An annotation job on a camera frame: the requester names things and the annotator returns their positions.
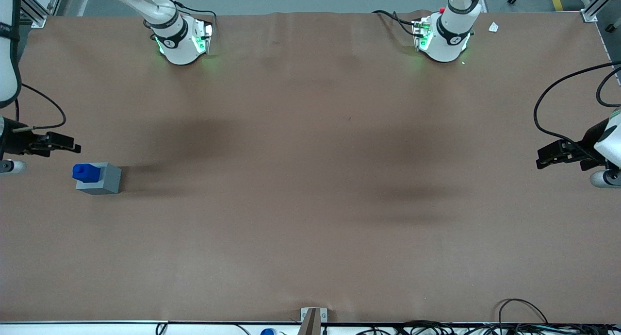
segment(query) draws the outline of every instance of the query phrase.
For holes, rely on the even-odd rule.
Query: blue cube on gray block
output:
[[[117,194],[120,185],[120,169],[110,163],[85,163],[76,164],[73,178],[84,178],[84,172],[96,167],[100,169],[98,182],[82,182],[76,180],[76,189],[88,194]]]

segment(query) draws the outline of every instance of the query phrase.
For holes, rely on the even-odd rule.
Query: gray block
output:
[[[76,189],[88,194],[117,194],[121,170],[110,163],[89,163],[101,169],[99,182],[76,182]]]

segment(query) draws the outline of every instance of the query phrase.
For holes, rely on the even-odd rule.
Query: blue object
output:
[[[99,182],[99,176],[101,175],[101,169],[94,167],[91,164],[76,164],[73,165],[73,178],[84,183]]]

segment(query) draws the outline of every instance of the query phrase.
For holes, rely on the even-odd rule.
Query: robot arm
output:
[[[182,15],[171,0],[118,0],[146,19],[160,52],[175,65],[187,65],[209,49],[212,25]]]
[[[599,188],[621,188],[621,109],[607,120],[594,125],[577,144],[557,140],[539,149],[537,169],[552,164],[580,162],[582,171],[605,167],[590,176],[590,183]]]
[[[21,0],[0,0],[0,108],[13,103],[20,89],[17,69]]]
[[[0,0],[0,108],[13,103],[22,86],[17,67],[20,2]],[[20,173],[26,168],[22,161],[3,160],[5,153],[47,157],[51,151],[58,149],[80,153],[82,148],[64,134],[34,134],[28,125],[0,117],[0,174]]]
[[[416,48],[439,62],[450,62],[466,49],[472,25],[481,13],[479,0],[448,0],[443,13],[435,12],[413,24]]]

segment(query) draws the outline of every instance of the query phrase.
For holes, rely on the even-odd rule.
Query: table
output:
[[[222,17],[211,55],[175,67],[140,18],[49,18],[22,79],[62,105],[82,154],[0,178],[0,319],[287,320],[310,305],[332,321],[492,321],[519,297],[552,322],[619,321],[619,192],[577,164],[535,167],[553,138],[534,103],[608,62],[596,25],[483,14],[475,31],[441,64],[378,15]],[[595,101],[607,73],[553,90],[541,124],[580,139],[610,113]],[[58,118],[20,102],[30,125]],[[122,167],[123,192],[76,191],[80,162]]]

